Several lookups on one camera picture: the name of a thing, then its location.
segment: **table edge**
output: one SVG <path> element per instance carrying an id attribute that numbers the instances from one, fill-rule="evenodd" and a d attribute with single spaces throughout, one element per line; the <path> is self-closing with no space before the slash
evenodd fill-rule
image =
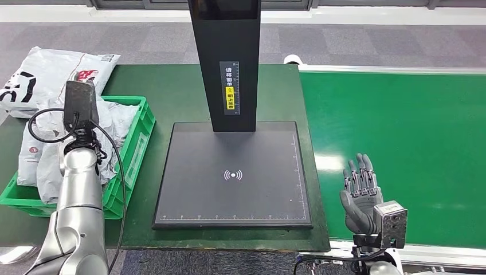
<path id="1" fill-rule="evenodd" d="M 330 240 L 331 251 L 328 253 L 300 252 L 313 256 L 352 257 L 354 243 L 345 239 Z M 449 246 L 405 245 L 398 249 L 402 264 L 442 266 L 445 268 L 486 268 L 486 249 Z"/>
<path id="2" fill-rule="evenodd" d="M 312 72 L 368 72 L 368 73 L 411 73 L 411 74 L 486 74 L 484 68 L 414 68 L 382 66 L 334 66 L 299 65 L 300 73 Z"/>

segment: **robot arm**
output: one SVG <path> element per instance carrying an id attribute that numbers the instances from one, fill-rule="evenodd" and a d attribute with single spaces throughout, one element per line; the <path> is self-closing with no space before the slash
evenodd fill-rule
<path id="1" fill-rule="evenodd" d="M 57 209 L 50 216 L 40 253 L 25 275 L 107 275 L 103 192 L 97 169 L 104 156 L 90 122 L 98 121 L 94 86 L 68 81 L 65 102 L 65 128 L 74 128 L 75 139 L 61 154 L 64 178 Z"/>
<path id="2" fill-rule="evenodd" d="M 403 274 L 395 248 L 405 245 L 407 210 L 398 202 L 383 202 L 373 165 L 367 155 L 356 155 L 359 171 L 352 160 L 351 173 L 343 171 L 344 190 L 339 194 L 346 212 L 345 223 L 355 235 L 353 255 L 385 250 L 369 261 L 355 261 L 356 274 Z"/>

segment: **wireless symbol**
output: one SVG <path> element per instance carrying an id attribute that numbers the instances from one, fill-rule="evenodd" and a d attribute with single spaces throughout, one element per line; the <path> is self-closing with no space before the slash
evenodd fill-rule
<path id="1" fill-rule="evenodd" d="M 225 178 L 225 180 L 229 180 L 230 178 L 236 178 L 237 180 L 241 180 L 243 178 L 243 173 L 241 172 L 241 170 L 236 171 L 236 173 L 226 170 L 223 173 L 223 177 Z"/>

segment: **label sticker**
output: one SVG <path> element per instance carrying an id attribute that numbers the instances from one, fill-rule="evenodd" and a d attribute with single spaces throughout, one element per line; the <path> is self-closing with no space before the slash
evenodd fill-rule
<path id="1" fill-rule="evenodd" d="M 130 160 L 127 172 L 125 172 L 125 183 L 129 188 L 133 188 L 135 183 L 135 172 L 140 168 L 143 159 L 143 149 L 147 146 L 148 137 L 142 133 L 138 137 L 137 145 L 135 147 L 134 155 Z"/>
<path id="2" fill-rule="evenodd" d="M 223 109 L 227 116 L 240 114 L 240 63 L 220 61 Z"/>

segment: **gray carpet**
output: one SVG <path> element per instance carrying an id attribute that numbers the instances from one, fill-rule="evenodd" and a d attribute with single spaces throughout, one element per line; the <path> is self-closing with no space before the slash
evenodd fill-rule
<path id="1" fill-rule="evenodd" d="M 34 46 L 121 54 L 121 64 L 198 63 L 189 23 L 0 23 L 0 83 Z M 486 27 L 263 25 L 260 62 L 279 64 L 288 54 L 314 65 L 486 67 Z M 291 274 L 295 256 L 132 250 L 122 252 L 112 274 Z M 0 266 L 0 275 L 23 274 L 32 261 Z M 352 273 L 333 265 L 318 274 Z"/>

